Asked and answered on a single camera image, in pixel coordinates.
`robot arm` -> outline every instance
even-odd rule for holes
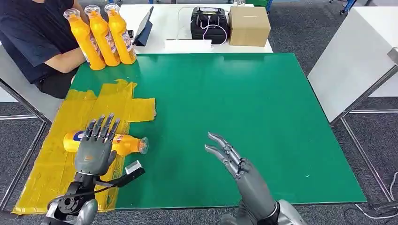
[[[108,116],[101,128],[104,118],[101,116],[97,123],[92,120],[87,126],[75,156],[77,170],[75,179],[70,183],[64,196],[55,198],[49,203],[46,217],[41,225],[90,225],[98,210],[96,193],[113,187],[123,187],[145,172],[141,164],[135,161],[125,168],[126,174],[122,177],[110,181],[100,179],[115,160],[116,151],[111,151],[112,140],[120,122],[116,119],[109,131],[113,114]],[[96,185],[105,188],[94,191]],[[75,218],[66,220],[68,215]]]
[[[222,225],[305,225],[296,209],[285,200],[275,201],[259,171],[220,135],[208,133],[221,150],[205,145],[227,168],[235,180],[242,200],[237,217],[224,215]]]

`white cable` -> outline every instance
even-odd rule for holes
[[[372,217],[372,216],[368,215],[367,213],[365,213],[364,210],[363,210],[358,204],[355,204],[355,206],[358,207],[358,209],[361,210],[361,212],[362,212],[365,216],[367,216],[367,217],[369,217],[369,218],[371,218],[371,219],[389,219],[389,218],[393,218],[393,217],[398,216],[398,212],[397,212],[396,214],[391,215],[391,216],[386,216],[386,217]]]
[[[210,16],[209,16],[209,19],[207,20],[207,26],[205,27],[206,30],[205,30],[205,32],[203,33],[203,36],[202,36],[203,40],[205,39],[205,34],[207,33],[207,30],[209,29],[209,25],[210,25]]]
[[[395,200],[395,198],[394,198],[394,195],[393,195],[393,193],[392,193],[392,186],[394,186],[394,184],[395,184],[395,179],[397,178],[397,174],[398,174],[398,171],[395,172],[395,174],[394,174],[394,179],[392,179],[392,182],[391,182],[391,184],[390,184],[390,194],[391,194],[391,199],[392,199],[393,201]]]
[[[394,195],[393,195],[393,193],[392,193],[392,187],[393,187],[394,184],[395,184],[395,180],[396,180],[396,178],[397,178],[397,174],[398,174],[398,171],[395,172],[394,178],[392,179],[392,182],[391,182],[391,184],[390,184],[390,195],[391,195],[391,199],[392,199],[393,201],[395,200],[395,198],[394,198]],[[368,215],[367,213],[365,213],[364,210],[363,210],[358,204],[355,204],[355,206],[358,207],[358,209],[361,210],[361,212],[362,212],[365,216],[367,216],[367,217],[369,217],[369,218],[371,218],[371,219],[389,219],[389,218],[393,218],[393,217],[398,216],[398,212],[397,212],[396,214],[391,215],[391,216],[386,216],[386,217],[372,217],[372,216]]]
[[[184,28],[186,28],[186,27],[187,27],[187,26],[185,26],[185,27],[181,27],[181,28],[178,30],[178,33],[177,33],[177,38],[176,38],[176,40],[179,40],[179,39],[178,39],[178,35],[180,35],[180,32],[181,32],[181,30],[182,30],[182,29],[184,29]]]
[[[178,13],[177,13],[177,21],[178,21],[177,28],[180,27],[180,12],[181,12],[181,9],[183,9],[183,8],[195,8],[195,7],[181,7],[181,8],[178,10]],[[178,34],[180,33],[180,31],[181,31],[182,28],[179,28],[178,31],[177,31],[177,38],[176,38],[177,40],[178,40]]]
[[[200,23],[200,28],[201,28],[202,30],[206,29],[205,32],[203,33],[203,36],[202,36],[203,40],[205,40],[205,34],[206,34],[207,31],[209,30],[209,27],[218,27],[218,28],[221,28],[221,29],[224,31],[225,39],[224,39],[224,41],[223,41],[221,44],[217,44],[217,45],[222,45],[222,44],[224,44],[224,43],[227,41],[227,39],[228,39],[227,31],[225,31],[225,29],[222,28],[222,27],[219,26],[219,25],[210,24],[210,16],[209,16],[209,20],[207,21],[207,26],[206,26],[206,27],[202,27],[202,23]]]
[[[227,39],[228,39],[227,31],[225,31],[224,28],[222,28],[221,26],[216,25],[216,24],[210,24],[210,25],[207,25],[206,27],[207,27],[207,28],[209,28],[209,27],[218,27],[218,28],[221,28],[221,29],[224,31],[225,39],[224,39],[224,41],[223,41],[221,44],[217,44],[217,45],[222,45],[222,44],[224,44],[225,42],[227,42]],[[205,39],[205,34],[206,34],[206,32],[207,32],[207,30],[206,30],[205,33],[203,34],[203,40]]]

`yellow juice bottle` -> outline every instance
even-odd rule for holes
[[[84,131],[67,133],[63,138],[63,147],[68,152],[77,152],[80,140],[84,137]],[[146,154],[148,152],[148,138],[135,138],[130,135],[116,134],[112,141],[112,150],[118,155],[126,156],[130,153],[139,152]]]
[[[137,55],[133,48],[133,42],[127,32],[126,22],[119,14],[120,7],[114,3],[105,6],[105,12],[109,17],[109,29],[116,44],[120,61],[124,64],[133,64]]]
[[[75,8],[67,9],[63,16],[69,21],[70,29],[73,36],[75,36],[80,49],[83,52],[87,63],[92,70],[100,70],[105,67],[104,58],[101,55],[97,42],[87,25],[82,18],[80,18],[79,10]]]
[[[120,64],[115,42],[109,31],[108,23],[101,16],[101,9],[96,5],[89,5],[84,9],[90,19],[91,32],[97,41],[105,63],[110,67]]]

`green mat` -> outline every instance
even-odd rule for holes
[[[119,190],[116,208],[235,206],[239,193],[204,144],[220,134],[249,158],[275,199],[363,202],[365,197],[292,53],[141,54],[138,63],[91,71],[71,88],[99,93],[117,78],[138,83],[135,98],[156,98],[154,121],[130,124],[148,137],[131,154],[146,173]]]

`gray carpet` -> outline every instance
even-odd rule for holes
[[[146,0],[125,0],[124,3],[146,3]],[[192,0],[179,0],[179,3],[193,3]],[[200,3],[225,3],[226,1],[199,0]],[[339,15],[341,4],[327,0],[302,0],[301,2],[274,2],[269,19],[271,22],[270,44],[274,52],[293,52],[308,74],[315,62],[333,37],[345,16]],[[369,98],[358,108],[380,109],[398,108],[397,98]],[[0,115],[25,114],[26,112],[15,104],[0,104]],[[358,136],[359,141],[383,178],[386,186],[392,179],[392,174],[398,170],[398,114],[357,115],[349,114],[347,121]],[[34,134],[39,128],[38,120],[0,121],[0,141],[6,151],[0,152],[0,197],[7,188],[12,174],[16,171],[22,157],[25,155]],[[350,164],[364,194],[370,204],[386,201],[385,196],[373,179],[355,145],[349,138],[341,122],[333,128],[333,132]],[[34,160],[29,162],[32,168]],[[11,210],[29,175],[29,169],[24,172],[17,185],[16,193],[7,205]],[[398,224],[394,220],[371,220],[365,217],[352,204],[343,205],[311,205],[296,206],[309,225],[383,225]],[[217,225],[223,213],[235,214],[236,209],[208,210],[133,210],[100,213],[94,224],[161,224],[161,225]],[[15,220],[0,219],[5,225],[39,224],[43,215],[28,215]]]

